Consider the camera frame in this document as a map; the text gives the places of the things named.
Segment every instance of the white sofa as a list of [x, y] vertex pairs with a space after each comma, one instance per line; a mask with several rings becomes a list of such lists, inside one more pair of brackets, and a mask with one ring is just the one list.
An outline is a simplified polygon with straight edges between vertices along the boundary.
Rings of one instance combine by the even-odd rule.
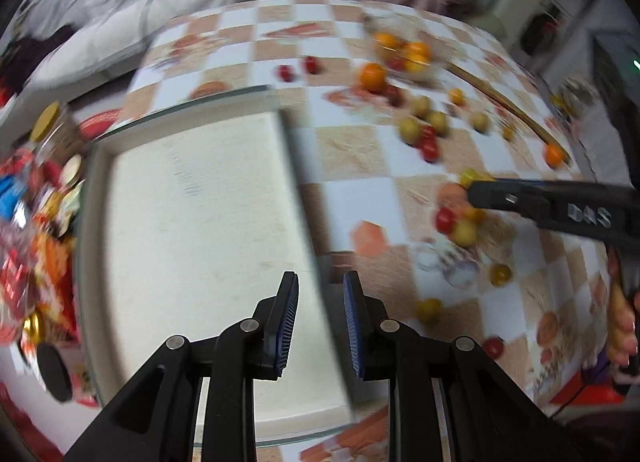
[[137, 68], [154, 34], [171, 18], [246, 0], [40, 0], [26, 31], [48, 37], [60, 26], [81, 27], [50, 53], [0, 111], [0, 149], [27, 133], [52, 101], [70, 101]]

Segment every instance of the checkered tablecloth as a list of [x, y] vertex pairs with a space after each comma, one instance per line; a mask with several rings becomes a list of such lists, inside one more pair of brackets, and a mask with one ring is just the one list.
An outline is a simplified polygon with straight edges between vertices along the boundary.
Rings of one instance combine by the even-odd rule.
[[[498, 364], [542, 405], [604, 344], [604, 247], [492, 213], [478, 246], [464, 251], [434, 230], [433, 214], [438, 200], [460, 202], [454, 184], [467, 168], [526, 179], [578, 179], [579, 171], [550, 169], [543, 142], [517, 120], [511, 121], [516, 138], [504, 140], [500, 124], [510, 115], [444, 70], [430, 89], [392, 80], [403, 89], [400, 108], [363, 95], [354, 85], [357, 69], [371, 59], [364, 13], [420, 23], [454, 49], [455, 64], [488, 80], [568, 149], [533, 84], [489, 34], [404, 6], [352, 0], [262, 0], [173, 20], [132, 80], [120, 124], [190, 98], [270, 84], [326, 279], [337, 282], [345, 270], [358, 270], [365, 291], [380, 297], [391, 317], [430, 336], [467, 334], [479, 343], [501, 337], [506, 348]], [[307, 55], [319, 59], [320, 74], [304, 72]], [[279, 64], [294, 68], [292, 82], [278, 79]], [[448, 104], [452, 87], [463, 90], [470, 110]], [[426, 163], [398, 137], [412, 95], [427, 95], [434, 109], [452, 114], [438, 163]], [[490, 134], [470, 128], [469, 111], [476, 109], [491, 114]], [[493, 263], [513, 270], [502, 288], [488, 282]], [[430, 297], [445, 310], [423, 327], [416, 308]]]

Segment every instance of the glass jar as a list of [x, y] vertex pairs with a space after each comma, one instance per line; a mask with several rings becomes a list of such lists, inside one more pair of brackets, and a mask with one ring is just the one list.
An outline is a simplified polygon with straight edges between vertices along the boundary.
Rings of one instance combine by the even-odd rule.
[[54, 102], [41, 114], [31, 131], [37, 143], [36, 162], [52, 160], [62, 167], [73, 155], [84, 153], [86, 142], [64, 104]]

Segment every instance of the human hand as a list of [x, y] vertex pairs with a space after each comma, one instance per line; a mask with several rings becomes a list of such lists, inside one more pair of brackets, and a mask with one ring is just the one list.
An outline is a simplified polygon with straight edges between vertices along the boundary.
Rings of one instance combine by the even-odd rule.
[[607, 323], [609, 328], [609, 346], [607, 357], [619, 366], [628, 366], [629, 356], [638, 354], [636, 338], [636, 315], [640, 313], [640, 293], [634, 298], [634, 305], [628, 302], [619, 283], [611, 283]]

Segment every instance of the black cable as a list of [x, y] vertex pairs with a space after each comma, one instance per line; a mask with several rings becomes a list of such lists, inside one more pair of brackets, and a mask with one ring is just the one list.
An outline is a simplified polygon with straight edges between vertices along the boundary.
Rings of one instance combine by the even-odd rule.
[[[601, 369], [599, 369], [596, 374], [593, 376], [593, 379], [597, 378], [597, 376], [599, 376], [602, 372], [604, 372], [604, 370], [606, 370], [607, 368], [609, 368], [611, 363], [609, 363], [607, 361], [607, 364], [604, 365]], [[584, 391], [584, 389], [589, 385], [589, 383], [585, 382], [580, 388], [578, 388], [578, 391], [575, 392], [571, 398], [569, 400], [567, 400], [562, 406], [560, 406], [560, 408], [558, 408], [557, 410], [555, 410], [555, 412], [553, 412], [551, 415], [549, 415], [549, 418], [556, 418], [556, 416], [559, 415], [559, 413], [561, 413], [562, 411], [564, 411], [564, 409], [570, 405], [572, 402], [574, 402], [575, 399], [577, 399], [580, 394]]]

